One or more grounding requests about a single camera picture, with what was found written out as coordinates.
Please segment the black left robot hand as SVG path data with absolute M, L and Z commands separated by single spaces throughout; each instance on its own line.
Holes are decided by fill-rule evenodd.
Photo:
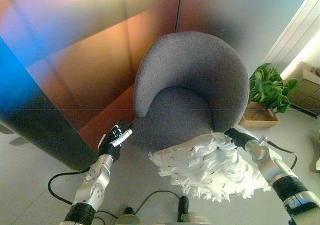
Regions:
M 131 126 L 123 119 L 118 121 L 98 143 L 98 155 L 110 155 L 113 161 L 120 157 L 122 144 L 133 133 Z

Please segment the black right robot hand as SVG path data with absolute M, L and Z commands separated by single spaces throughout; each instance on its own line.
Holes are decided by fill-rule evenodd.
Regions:
M 238 131 L 235 128 L 227 129 L 224 134 L 231 138 L 236 147 L 245 148 L 248 141 L 255 140 L 255 138 L 247 133 Z

